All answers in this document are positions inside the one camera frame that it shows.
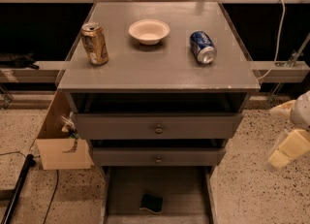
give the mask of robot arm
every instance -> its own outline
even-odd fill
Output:
[[[310,151],[310,91],[270,110],[272,115],[289,119],[297,128],[281,134],[267,158],[266,167],[277,171]]]

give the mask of terrazzo floor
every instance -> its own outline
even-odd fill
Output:
[[[0,111],[0,154],[32,153],[38,162],[29,171],[11,223],[44,223],[56,184],[56,171],[40,167],[34,140],[47,114],[48,96],[31,101],[15,98]],[[227,153],[211,177],[219,224],[310,223],[310,154],[271,173],[264,159],[277,136],[293,126],[270,116],[269,104],[252,99],[227,145]],[[0,156],[0,190],[14,188],[24,157]],[[99,223],[104,183],[96,168],[59,171],[58,187],[46,223]],[[0,201],[0,218],[8,202]]]

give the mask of blue soda can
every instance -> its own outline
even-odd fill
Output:
[[[217,51],[210,37],[203,31],[196,31],[190,37],[193,54],[201,64],[209,64],[216,57]]]

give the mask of soda can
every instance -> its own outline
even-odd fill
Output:
[[[104,30],[97,22],[89,22],[81,27],[81,39],[90,63],[102,65],[108,62],[108,52]]]
[[[196,31],[190,37],[193,54],[201,64],[209,64],[216,57],[217,51],[210,37],[203,31]]]

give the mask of cardboard box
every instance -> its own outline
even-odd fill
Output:
[[[61,117],[68,117],[70,111],[65,95],[56,92],[36,140],[44,170],[90,169],[92,166],[91,151],[86,140],[77,140],[76,152],[64,153],[75,143],[68,133],[62,132]]]

